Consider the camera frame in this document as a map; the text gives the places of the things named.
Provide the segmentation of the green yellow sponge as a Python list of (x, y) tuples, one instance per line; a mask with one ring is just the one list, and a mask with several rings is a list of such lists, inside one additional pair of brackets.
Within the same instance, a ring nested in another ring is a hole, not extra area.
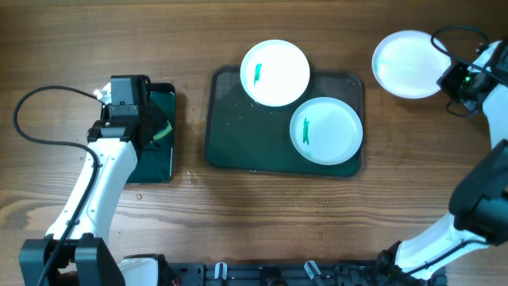
[(168, 134), (170, 134), (172, 130), (173, 130), (173, 128), (172, 128), (171, 123), (170, 123), (169, 121), (166, 121), (166, 125), (165, 125), (165, 127), (164, 127), (162, 130), (158, 131), (158, 132), (154, 135), (153, 139), (154, 139), (155, 141), (158, 141), (158, 140), (160, 140), (160, 139), (162, 139), (162, 138), (166, 137)]

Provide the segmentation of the white plate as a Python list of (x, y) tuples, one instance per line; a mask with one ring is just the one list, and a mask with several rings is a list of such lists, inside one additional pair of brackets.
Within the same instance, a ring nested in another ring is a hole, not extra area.
[(267, 40), (254, 45), (241, 62), (240, 79), (247, 95), (261, 105), (286, 106), (299, 99), (310, 81), (310, 65), (294, 44)]
[(441, 90), (439, 78), (452, 65), (441, 52), (445, 46), (428, 33), (403, 30), (385, 37), (371, 60), (375, 79), (391, 94), (404, 99), (423, 99)]

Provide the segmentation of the white plate top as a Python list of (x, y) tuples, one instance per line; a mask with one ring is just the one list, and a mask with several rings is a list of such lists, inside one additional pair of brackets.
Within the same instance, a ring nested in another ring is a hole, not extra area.
[(299, 99), (310, 81), (310, 65), (294, 44), (267, 40), (254, 45), (241, 62), (240, 79), (247, 95), (261, 105), (286, 106)]

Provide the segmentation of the light blue plate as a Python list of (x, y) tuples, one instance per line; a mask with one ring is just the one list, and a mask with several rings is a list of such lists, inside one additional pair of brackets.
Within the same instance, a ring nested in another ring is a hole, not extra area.
[(289, 125), (293, 146), (315, 164), (335, 165), (360, 150), (363, 126), (345, 102), (330, 97), (310, 99), (293, 113)]

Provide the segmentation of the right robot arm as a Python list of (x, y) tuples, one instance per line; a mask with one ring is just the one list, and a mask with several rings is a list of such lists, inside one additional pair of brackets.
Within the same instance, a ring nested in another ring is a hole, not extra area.
[(440, 52), (445, 66), (436, 71), (424, 69), (430, 62), (425, 52), (409, 44), (405, 64), (390, 68), (411, 70), (407, 87), (395, 91), (401, 82), (395, 77), (384, 83), (381, 76), (389, 68), (381, 61), (381, 51), (392, 42), (384, 39), (372, 58), (375, 77), (389, 92), (403, 98), (424, 98), (427, 92), (415, 90), (422, 79), (434, 82), (433, 91), (443, 91), (452, 102), (464, 104), (471, 115), (482, 112), (489, 125), (491, 151), (456, 186), (448, 212), (417, 237), (397, 242), (382, 251), (373, 268), (373, 277), (388, 283), (420, 284), (445, 265), (477, 249), (500, 245), (507, 240), (507, 41), (480, 47), (474, 62), (448, 52), (434, 37), (429, 37), (427, 52)]

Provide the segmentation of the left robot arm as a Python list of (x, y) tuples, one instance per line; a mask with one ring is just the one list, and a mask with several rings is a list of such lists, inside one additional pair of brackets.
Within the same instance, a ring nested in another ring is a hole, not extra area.
[(127, 184), (161, 184), (173, 173), (175, 88), (146, 75), (114, 75), (91, 94), (101, 103), (87, 131), (79, 178), (56, 221), (19, 253), (27, 285), (176, 285), (162, 254), (116, 262), (108, 248), (112, 218)]

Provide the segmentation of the small black water tray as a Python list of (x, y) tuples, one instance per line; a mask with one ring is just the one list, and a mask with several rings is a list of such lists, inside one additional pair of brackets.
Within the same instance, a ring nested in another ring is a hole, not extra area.
[(145, 146), (137, 166), (129, 176), (128, 184), (161, 184), (169, 182), (173, 172), (173, 152), (175, 141), (175, 87), (171, 83), (154, 83), (150, 96), (171, 95), (171, 103), (167, 116), (173, 130), (171, 134), (160, 141), (162, 149), (154, 149), (150, 142)]

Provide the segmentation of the large dark green tray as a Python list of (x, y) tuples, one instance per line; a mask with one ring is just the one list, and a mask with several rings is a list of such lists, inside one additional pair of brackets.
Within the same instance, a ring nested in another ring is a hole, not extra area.
[(344, 163), (321, 165), (304, 158), (290, 137), (290, 121), (304, 102), (330, 97), (364, 115), (364, 87), (349, 71), (315, 70), (309, 85), (295, 102), (263, 106), (251, 99), (241, 84), (238, 66), (225, 65), (214, 73), (204, 137), (204, 157), (217, 168), (304, 176), (349, 178), (361, 170), (363, 152)]

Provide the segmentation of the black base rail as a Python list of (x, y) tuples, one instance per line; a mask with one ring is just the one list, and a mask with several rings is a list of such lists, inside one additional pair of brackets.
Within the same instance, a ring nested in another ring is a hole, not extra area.
[(257, 264), (229, 265), (218, 262), (170, 263), (163, 274), (167, 286), (362, 286), (425, 285), (447, 286), (445, 269), (437, 270), (429, 280), (414, 280), (380, 272), (374, 261), (339, 261), (335, 264)]

